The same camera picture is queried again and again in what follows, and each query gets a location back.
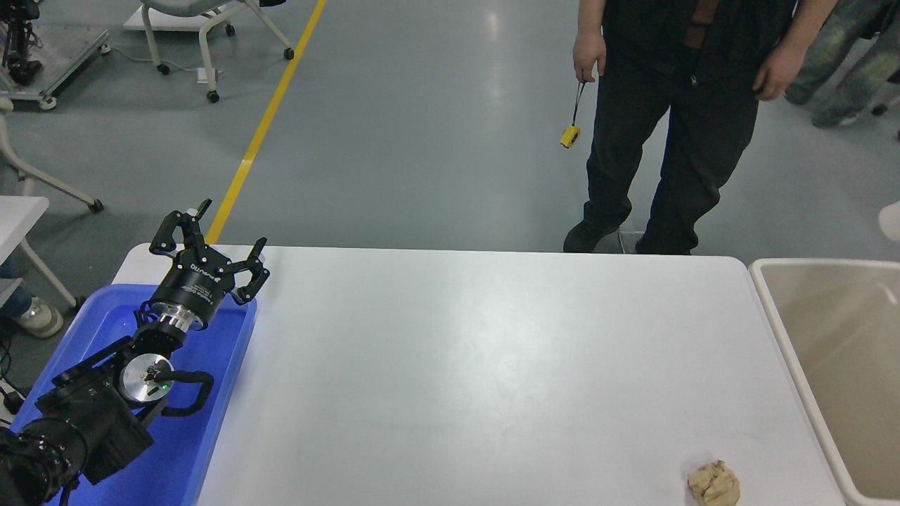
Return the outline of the person's right hand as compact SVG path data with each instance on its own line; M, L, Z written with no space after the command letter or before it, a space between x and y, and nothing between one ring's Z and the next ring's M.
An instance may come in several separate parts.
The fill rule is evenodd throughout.
M605 76L607 45L601 28L578 31L572 48L573 70L580 84L595 82Z

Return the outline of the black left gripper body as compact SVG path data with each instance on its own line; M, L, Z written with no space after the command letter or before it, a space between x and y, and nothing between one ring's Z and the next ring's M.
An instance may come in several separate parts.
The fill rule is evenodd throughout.
M193 329L209 326L227 292L235 287L233 273L221 273L231 260L218 250L206 247L183 249L173 259L173 266L151 296L151 311L193 314Z

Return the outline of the person's left hand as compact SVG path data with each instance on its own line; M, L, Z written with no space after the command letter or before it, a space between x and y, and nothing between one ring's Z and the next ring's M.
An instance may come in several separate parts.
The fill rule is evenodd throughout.
M796 79L807 49L782 41L763 61L753 81L753 96L761 102L774 100L782 95Z

